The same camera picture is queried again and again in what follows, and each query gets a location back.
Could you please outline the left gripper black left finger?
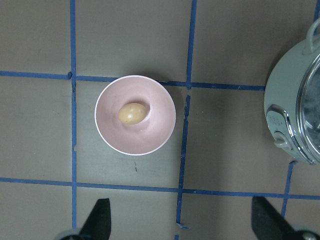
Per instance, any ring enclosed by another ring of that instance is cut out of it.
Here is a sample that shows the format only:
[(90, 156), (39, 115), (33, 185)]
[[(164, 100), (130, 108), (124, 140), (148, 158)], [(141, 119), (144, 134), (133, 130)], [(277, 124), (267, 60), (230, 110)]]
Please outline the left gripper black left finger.
[(81, 240), (108, 240), (111, 235), (111, 205), (98, 199), (78, 234)]

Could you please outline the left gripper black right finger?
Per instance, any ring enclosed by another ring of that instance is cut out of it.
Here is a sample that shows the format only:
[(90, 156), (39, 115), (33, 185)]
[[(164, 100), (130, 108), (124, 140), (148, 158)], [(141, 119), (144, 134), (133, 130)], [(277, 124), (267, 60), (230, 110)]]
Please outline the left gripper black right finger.
[(295, 240), (296, 231), (262, 196), (251, 203), (251, 228), (258, 240)]

